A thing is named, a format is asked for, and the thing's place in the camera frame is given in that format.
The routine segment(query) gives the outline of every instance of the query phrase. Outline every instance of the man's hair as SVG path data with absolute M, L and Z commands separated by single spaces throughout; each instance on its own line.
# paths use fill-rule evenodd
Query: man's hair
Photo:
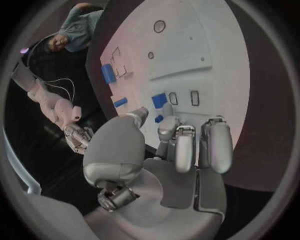
M 47 41 L 45 41 L 45 43 L 44 43 L 44 50 L 45 50 L 45 52 L 46 52 L 47 54 L 52 53 L 52 51 L 51 51 L 51 49 L 50 49 L 50 47 L 49 47 L 49 44 L 50 44 L 50 40 L 53 39 L 53 38 L 54 38 L 54 36 L 50 37 L 50 38 L 49 38 Z

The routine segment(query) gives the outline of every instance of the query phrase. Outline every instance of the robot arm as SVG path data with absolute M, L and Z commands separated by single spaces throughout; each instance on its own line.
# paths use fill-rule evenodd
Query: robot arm
M 22 60 L 18 62 L 11 78 L 27 92 L 31 100 L 39 103 L 41 112 L 64 132 L 70 148 L 75 153 L 84 154 L 93 132 L 90 128 L 82 129 L 75 124 L 82 117 L 81 108 L 73 106 L 58 94 L 49 92 L 45 84 L 25 67 Z

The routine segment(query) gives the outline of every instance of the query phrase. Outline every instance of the blue rectangular block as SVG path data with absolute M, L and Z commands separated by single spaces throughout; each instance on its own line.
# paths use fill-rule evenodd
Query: blue rectangular block
M 110 64 L 103 65 L 101 67 L 101 71 L 102 71 L 102 74 L 103 74 L 106 84 L 111 84 L 116 81 L 116 76 L 114 74 L 114 70 Z
M 164 106 L 164 104 L 168 102 L 165 93 L 161 93 L 153 96 L 152 101 L 156 109 L 161 109 Z

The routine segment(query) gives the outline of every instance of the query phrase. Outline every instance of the small blue block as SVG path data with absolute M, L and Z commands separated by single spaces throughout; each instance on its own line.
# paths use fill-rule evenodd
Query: small blue block
M 101 67 L 102 74 L 104 76 L 106 84 L 111 84 L 116 81 L 114 70 L 110 64 L 105 64 Z
M 168 102 L 165 93 L 161 93 L 161 94 L 157 94 L 157 95 L 153 96 L 152 101 L 153 101 L 154 107 L 156 109 L 161 109 L 163 107 L 163 105 L 166 102 Z
M 158 124 L 160 123 L 162 120 L 164 120 L 164 117 L 162 115 L 158 115 L 156 118 L 155 118 L 155 122 Z
M 124 104 L 126 104 L 126 103 L 128 103 L 128 100 L 127 100 L 126 97 L 124 97 L 124 98 L 120 99 L 119 101 L 115 101 L 115 102 L 113 103 L 113 105 L 114 105 L 116 108 L 118 108 L 118 107 L 120 107 L 120 106 L 122 106 L 122 105 L 124 105 Z

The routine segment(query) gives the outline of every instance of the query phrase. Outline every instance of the person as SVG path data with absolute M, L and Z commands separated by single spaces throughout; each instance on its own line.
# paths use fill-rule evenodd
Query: person
M 46 42 L 46 52 L 59 52 L 65 48 L 73 53 L 87 48 L 103 11 L 102 7 L 89 3 L 76 4 L 59 32 Z

